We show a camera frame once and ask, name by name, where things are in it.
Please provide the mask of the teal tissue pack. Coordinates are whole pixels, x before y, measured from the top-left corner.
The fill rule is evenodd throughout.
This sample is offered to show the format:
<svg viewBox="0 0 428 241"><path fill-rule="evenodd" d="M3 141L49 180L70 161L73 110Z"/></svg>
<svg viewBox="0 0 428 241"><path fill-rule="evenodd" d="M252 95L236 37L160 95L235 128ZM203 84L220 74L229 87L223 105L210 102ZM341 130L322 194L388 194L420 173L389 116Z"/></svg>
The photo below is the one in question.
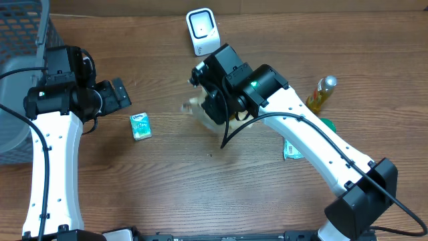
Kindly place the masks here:
<svg viewBox="0 0 428 241"><path fill-rule="evenodd" d="M135 141L143 140L152 137L150 120L148 115L143 112L130 117L132 134Z"/></svg>

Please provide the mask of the brown nut pouch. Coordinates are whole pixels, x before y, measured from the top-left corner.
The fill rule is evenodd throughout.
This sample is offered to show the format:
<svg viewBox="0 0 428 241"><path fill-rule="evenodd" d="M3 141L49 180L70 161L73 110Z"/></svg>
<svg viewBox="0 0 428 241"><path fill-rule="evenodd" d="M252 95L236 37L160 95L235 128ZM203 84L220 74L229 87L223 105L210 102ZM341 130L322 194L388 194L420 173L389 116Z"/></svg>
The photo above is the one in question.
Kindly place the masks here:
<svg viewBox="0 0 428 241"><path fill-rule="evenodd" d="M215 133L222 133L225 130L225 123L223 123L222 125L216 124L213 120L209 118L209 116L201 106L206 96L207 92L202 89L201 93L198 96L192 97L188 99L188 101L183 103L181 111L187 114L191 114L195 119L197 119L210 131L213 131ZM253 117L247 111L237 113L237 117L238 119L236 119L236 116L233 114L229 119L228 131L234 131L242 124L253 119Z"/></svg>

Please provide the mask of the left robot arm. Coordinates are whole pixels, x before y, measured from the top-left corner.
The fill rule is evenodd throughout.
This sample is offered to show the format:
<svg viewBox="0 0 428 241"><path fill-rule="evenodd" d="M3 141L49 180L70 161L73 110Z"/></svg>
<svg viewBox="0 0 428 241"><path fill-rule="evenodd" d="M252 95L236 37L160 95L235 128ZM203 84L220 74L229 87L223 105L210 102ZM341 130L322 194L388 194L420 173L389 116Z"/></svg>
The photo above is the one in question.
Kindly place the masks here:
<svg viewBox="0 0 428 241"><path fill-rule="evenodd" d="M41 83L23 100L30 121L33 171L23 240L77 240L84 229L78 199L78 151L83 126L132 104L119 78L96 81L90 54L77 46L47 49Z"/></svg>

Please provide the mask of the yellow drink bottle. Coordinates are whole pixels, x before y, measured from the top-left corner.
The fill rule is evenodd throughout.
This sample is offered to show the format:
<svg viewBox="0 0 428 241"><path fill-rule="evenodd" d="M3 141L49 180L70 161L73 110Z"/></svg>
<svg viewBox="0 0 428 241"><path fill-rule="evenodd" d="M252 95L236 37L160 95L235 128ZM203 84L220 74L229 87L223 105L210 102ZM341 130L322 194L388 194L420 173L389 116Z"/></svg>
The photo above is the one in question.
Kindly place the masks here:
<svg viewBox="0 0 428 241"><path fill-rule="evenodd" d="M322 78L313 93L306 99L306 106L315 114L318 114L322 105L332 95L338 81L335 76Z"/></svg>

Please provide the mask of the green lid jar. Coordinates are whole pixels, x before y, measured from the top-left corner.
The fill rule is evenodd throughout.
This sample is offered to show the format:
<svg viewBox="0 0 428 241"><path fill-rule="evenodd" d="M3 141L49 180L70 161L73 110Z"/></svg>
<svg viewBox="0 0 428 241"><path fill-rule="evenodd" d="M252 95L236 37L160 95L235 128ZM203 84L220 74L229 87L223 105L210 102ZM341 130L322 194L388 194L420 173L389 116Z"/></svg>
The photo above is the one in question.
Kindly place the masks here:
<svg viewBox="0 0 428 241"><path fill-rule="evenodd" d="M336 126L335 124L328 118L321 118L321 121L329 127L334 133L336 132Z"/></svg>

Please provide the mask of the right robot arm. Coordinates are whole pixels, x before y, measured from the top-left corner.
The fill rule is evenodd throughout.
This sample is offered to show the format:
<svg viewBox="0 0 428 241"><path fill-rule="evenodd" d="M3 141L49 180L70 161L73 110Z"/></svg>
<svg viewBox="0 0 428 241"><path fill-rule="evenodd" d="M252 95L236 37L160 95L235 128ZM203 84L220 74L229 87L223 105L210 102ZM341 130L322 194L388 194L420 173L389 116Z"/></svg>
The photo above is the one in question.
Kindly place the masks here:
<svg viewBox="0 0 428 241"><path fill-rule="evenodd" d="M398 170L387 158L379 162L341 139L311 112L271 66L252 70L225 44L192 70L191 80L208 93L203 110L215 124L239 112L281 134L324 178L335 201L319 240L357 240L393 204Z"/></svg>

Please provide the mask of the teal snack packet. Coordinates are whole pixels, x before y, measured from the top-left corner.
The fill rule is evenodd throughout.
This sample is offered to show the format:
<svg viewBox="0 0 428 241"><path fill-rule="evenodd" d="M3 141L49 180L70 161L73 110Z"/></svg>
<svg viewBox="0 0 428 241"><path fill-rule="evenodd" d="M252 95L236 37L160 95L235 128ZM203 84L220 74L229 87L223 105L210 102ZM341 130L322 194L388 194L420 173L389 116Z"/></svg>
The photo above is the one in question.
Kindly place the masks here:
<svg viewBox="0 0 428 241"><path fill-rule="evenodd" d="M304 156L289 142L289 140L284 140L284 148L283 148L284 159L303 159Z"/></svg>

